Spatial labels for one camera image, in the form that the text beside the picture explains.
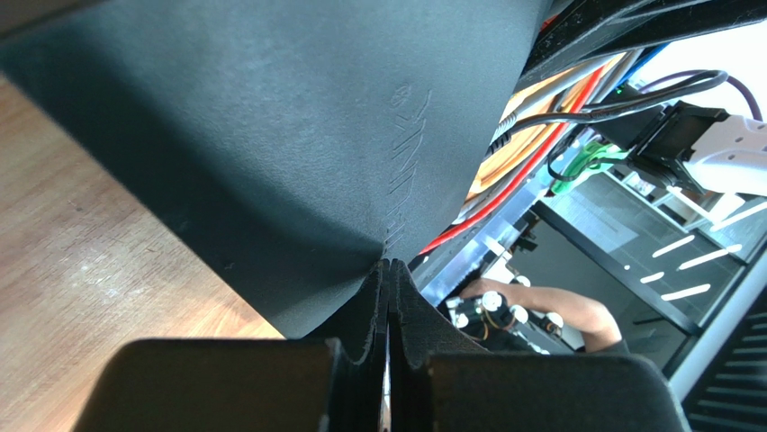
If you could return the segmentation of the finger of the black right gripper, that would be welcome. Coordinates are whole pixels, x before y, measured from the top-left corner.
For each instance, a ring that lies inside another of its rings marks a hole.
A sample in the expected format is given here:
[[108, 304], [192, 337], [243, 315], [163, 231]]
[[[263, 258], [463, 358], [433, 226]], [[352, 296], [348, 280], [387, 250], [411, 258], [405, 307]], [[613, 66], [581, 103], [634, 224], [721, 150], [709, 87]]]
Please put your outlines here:
[[585, 60], [765, 20], [762, 0], [572, 1], [538, 34], [518, 89]]

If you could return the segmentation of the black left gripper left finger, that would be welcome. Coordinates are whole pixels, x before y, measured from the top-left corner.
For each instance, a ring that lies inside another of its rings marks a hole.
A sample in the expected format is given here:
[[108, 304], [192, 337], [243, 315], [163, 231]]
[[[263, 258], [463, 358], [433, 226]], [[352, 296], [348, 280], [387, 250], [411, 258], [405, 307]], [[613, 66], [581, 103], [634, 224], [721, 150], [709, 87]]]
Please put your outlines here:
[[107, 363], [78, 431], [376, 431], [387, 261], [299, 339], [145, 338]]

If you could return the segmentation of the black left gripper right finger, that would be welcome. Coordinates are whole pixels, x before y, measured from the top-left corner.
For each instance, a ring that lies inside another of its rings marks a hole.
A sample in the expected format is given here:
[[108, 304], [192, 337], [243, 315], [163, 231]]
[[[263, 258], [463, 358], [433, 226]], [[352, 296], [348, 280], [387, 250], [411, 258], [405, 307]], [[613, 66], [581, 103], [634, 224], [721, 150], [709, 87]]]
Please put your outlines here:
[[389, 270], [396, 431], [686, 431], [672, 390], [636, 355], [494, 354]]

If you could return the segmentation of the black network switch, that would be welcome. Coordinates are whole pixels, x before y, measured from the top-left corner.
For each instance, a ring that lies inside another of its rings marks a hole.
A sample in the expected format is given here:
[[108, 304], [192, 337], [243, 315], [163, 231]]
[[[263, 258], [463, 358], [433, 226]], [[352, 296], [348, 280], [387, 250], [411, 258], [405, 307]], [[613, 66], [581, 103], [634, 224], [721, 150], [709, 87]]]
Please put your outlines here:
[[453, 221], [547, 1], [4, 1], [1, 69], [284, 336]]

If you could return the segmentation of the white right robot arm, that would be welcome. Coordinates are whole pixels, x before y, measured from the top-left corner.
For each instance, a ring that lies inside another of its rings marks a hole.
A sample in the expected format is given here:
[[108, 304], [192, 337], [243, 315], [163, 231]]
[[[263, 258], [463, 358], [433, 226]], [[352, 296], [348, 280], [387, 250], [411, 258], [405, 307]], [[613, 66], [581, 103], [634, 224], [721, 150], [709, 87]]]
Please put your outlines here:
[[[556, 1], [518, 81], [525, 88], [589, 60], [763, 22], [763, 1]], [[723, 71], [692, 71], [675, 85], [609, 90], [575, 120], [625, 152], [624, 163], [655, 185], [696, 193], [763, 195], [766, 125], [684, 97], [719, 86]]]

